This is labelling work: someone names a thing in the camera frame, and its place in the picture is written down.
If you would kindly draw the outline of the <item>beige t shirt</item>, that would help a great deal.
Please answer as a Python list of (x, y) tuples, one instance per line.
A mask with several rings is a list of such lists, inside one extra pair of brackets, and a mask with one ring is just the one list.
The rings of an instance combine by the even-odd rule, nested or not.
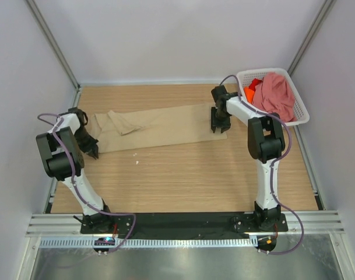
[(95, 113), (87, 130), (97, 139), (99, 152), (227, 139), (210, 129), (210, 104), (135, 111)]

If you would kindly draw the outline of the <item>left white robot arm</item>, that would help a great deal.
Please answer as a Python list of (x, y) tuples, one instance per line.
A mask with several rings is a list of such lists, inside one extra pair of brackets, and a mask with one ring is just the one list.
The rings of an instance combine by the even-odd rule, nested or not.
[(99, 158), (98, 140), (86, 130), (87, 114), (78, 107), (53, 114), (52, 128), (36, 136), (36, 143), (46, 174), (68, 187), (82, 207), (81, 233), (109, 233), (114, 219), (109, 207), (94, 191), (84, 171), (83, 154)]

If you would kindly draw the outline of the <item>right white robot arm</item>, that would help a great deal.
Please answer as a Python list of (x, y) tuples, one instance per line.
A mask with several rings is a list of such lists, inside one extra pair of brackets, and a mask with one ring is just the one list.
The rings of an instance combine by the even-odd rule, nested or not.
[(281, 206), (277, 197), (278, 158), (285, 149), (282, 124), (276, 113), (257, 113), (238, 93), (228, 93), (224, 85), (211, 90), (215, 105), (211, 108), (210, 127), (213, 132), (226, 132), (230, 117), (237, 117), (247, 126), (247, 147), (256, 161), (258, 192), (254, 203), (254, 226), (261, 231), (274, 229), (280, 220)]

